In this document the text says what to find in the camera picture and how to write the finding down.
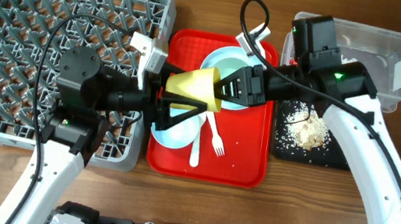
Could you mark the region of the yellow plastic cup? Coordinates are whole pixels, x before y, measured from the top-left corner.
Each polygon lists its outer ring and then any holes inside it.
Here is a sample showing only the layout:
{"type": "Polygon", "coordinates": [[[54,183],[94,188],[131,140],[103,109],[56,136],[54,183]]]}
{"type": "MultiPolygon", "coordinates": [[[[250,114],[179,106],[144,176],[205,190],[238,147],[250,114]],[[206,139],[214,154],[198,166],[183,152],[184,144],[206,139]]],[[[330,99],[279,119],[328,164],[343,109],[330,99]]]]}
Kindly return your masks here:
{"type": "Polygon", "coordinates": [[[172,75],[166,81],[165,91],[204,102],[209,112],[217,113],[222,108],[222,100],[215,97],[213,85],[220,80],[216,67],[203,68],[172,75]]]}

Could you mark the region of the rice and food scraps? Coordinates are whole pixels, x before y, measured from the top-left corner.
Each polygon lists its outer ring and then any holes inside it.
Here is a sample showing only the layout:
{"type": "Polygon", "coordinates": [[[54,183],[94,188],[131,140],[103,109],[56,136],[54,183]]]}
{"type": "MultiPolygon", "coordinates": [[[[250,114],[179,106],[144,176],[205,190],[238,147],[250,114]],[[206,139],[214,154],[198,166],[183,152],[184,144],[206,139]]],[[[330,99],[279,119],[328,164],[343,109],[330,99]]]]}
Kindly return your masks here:
{"type": "Polygon", "coordinates": [[[282,107],[282,129],[275,133],[275,142],[279,142],[281,149],[311,151],[326,148],[332,142],[329,129],[312,104],[284,101],[282,107]]]}

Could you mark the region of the green bowl with food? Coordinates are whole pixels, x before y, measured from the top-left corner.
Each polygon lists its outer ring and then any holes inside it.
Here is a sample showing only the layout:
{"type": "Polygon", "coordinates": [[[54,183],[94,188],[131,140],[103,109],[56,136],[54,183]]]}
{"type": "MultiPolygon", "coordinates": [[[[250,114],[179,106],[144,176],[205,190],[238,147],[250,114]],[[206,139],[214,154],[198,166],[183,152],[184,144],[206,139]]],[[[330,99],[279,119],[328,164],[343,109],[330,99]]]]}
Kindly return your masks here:
{"type": "Polygon", "coordinates": [[[215,59],[213,62],[213,67],[218,69],[220,73],[220,78],[225,79],[227,76],[231,75],[233,72],[236,72],[239,68],[260,65],[260,62],[246,62],[241,60],[240,58],[221,58],[215,59]]]}

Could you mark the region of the white paper napkin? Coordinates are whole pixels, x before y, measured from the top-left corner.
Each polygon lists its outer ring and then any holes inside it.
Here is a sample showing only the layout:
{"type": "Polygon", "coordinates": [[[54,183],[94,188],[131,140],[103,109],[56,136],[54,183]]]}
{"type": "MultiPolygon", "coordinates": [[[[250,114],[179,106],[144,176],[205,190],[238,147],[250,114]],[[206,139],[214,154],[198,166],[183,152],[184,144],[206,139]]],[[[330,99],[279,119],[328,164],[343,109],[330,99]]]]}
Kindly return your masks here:
{"type": "Polygon", "coordinates": [[[356,59],[356,58],[348,58],[348,57],[344,57],[343,55],[341,56],[341,59],[342,59],[341,63],[342,63],[343,65],[344,65],[344,64],[349,64],[349,63],[357,62],[357,59],[356,59]]]}

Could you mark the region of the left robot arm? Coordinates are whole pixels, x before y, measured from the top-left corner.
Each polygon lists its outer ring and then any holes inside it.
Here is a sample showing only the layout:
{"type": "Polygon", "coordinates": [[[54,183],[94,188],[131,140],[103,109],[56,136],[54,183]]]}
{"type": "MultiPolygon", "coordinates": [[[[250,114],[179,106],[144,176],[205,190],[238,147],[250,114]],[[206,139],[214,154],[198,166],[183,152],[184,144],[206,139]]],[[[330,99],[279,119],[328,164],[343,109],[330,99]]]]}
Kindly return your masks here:
{"type": "Polygon", "coordinates": [[[28,167],[0,206],[0,224],[47,224],[62,192],[87,166],[112,128],[110,112],[140,112],[142,122],[166,130],[207,110],[207,104],[160,84],[137,81],[101,62],[95,50],[76,47],[60,59],[59,98],[35,123],[36,148],[28,167]]]}

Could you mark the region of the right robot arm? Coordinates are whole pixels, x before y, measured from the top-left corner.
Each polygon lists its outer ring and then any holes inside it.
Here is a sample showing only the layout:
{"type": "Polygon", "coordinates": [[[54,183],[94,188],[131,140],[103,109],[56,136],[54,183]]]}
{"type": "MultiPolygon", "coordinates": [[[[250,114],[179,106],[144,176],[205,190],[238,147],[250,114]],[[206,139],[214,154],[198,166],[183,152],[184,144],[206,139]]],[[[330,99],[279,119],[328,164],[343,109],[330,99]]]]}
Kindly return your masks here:
{"type": "Polygon", "coordinates": [[[312,102],[346,158],[368,224],[401,224],[401,159],[377,89],[363,64],[342,63],[335,32],[330,16],[297,19],[293,65],[274,67],[262,60],[216,82],[213,91],[245,107],[270,100],[312,102]]]}

